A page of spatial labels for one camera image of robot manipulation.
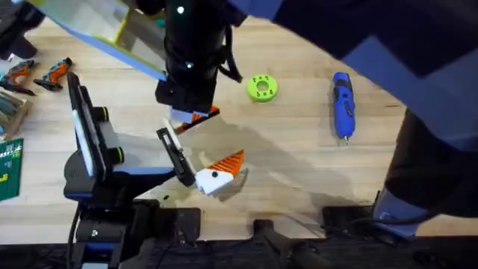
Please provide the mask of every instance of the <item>tool handle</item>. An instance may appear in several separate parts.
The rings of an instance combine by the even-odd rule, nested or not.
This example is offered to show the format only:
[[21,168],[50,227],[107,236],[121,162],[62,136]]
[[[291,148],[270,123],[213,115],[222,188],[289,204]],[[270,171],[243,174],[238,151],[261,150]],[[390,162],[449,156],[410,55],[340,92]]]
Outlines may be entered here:
[[31,67],[34,65],[34,60],[23,61],[16,66],[10,68],[5,76],[7,83],[14,86],[19,86],[18,77],[28,75],[31,71]]
[[345,84],[334,86],[335,130],[339,138],[352,137],[356,129],[355,103],[352,87]]
[[49,72],[44,75],[44,80],[47,80],[51,83],[54,83],[54,84],[57,84],[58,83],[58,79],[65,75],[69,68],[72,66],[72,60],[70,58],[66,58],[60,62],[58,62],[57,64],[55,64],[50,70]]

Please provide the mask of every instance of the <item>green 3d printed gear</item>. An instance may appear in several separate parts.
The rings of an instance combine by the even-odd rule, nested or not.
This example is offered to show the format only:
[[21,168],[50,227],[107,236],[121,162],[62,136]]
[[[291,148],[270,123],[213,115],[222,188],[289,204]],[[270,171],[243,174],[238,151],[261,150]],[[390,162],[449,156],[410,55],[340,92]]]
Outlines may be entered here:
[[277,81],[270,75],[255,75],[247,83],[247,93],[257,102],[269,102],[278,90]]

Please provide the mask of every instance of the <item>wooden table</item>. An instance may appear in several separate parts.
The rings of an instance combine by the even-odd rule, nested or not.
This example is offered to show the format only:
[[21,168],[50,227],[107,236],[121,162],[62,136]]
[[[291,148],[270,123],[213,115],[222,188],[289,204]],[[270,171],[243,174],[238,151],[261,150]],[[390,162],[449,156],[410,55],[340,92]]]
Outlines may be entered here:
[[[18,136],[25,139],[20,197],[0,203],[0,244],[64,243],[75,203],[63,197],[63,166],[75,151],[69,97],[31,83],[66,56],[75,63],[93,103],[107,106],[123,143],[151,159],[164,157],[155,130],[167,108],[155,101],[157,81],[76,40],[46,20],[28,39],[39,49],[40,65],[26,84],[37,93]],[[145,197],[164,206],[200,207],[201,239],[251,235],[252,220],[267,217],[291,237],[320,237],[325,205],[370,205],[382,188],[405,108],[379,87],[325,52],[268,22],[249,19],[235,30],[234,53],[245,78],[274,76],[279,94],[257,104],[246,84],[220,76],[216,117],[181,136],[195,165],[207,165],[245,149],[249,174],[215,197],[177,179]],[[348,147],[338,147],[332,127],[330,81],[337,71],[351,75],[357,129]],[[441,216],[419,235],[475,235],[476,222]]]

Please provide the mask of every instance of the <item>green ring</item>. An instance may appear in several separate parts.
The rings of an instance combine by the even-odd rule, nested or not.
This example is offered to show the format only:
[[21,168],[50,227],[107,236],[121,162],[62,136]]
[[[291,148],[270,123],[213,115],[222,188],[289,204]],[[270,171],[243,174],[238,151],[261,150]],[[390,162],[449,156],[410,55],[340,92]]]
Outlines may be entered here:
[[[265,82],[269,87],[267,90],[259,90],[258,84]],[[256,102],[269,102],[272,100],[279,90],[279,86],[275,78],[270,75],[255,75],[247,82],[247,94]]]

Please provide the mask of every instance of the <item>blue electric screwdriver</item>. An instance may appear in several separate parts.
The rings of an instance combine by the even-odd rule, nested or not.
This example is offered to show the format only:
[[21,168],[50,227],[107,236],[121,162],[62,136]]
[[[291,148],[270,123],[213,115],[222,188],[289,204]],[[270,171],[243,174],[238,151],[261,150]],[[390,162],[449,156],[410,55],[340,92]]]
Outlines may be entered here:
[[352,82],[349,74],[345,72],[335,73],[332,81],[334,84],[335,130],[337,136],[348,144],[356,130],[354,114],[356,104],[353,102]]

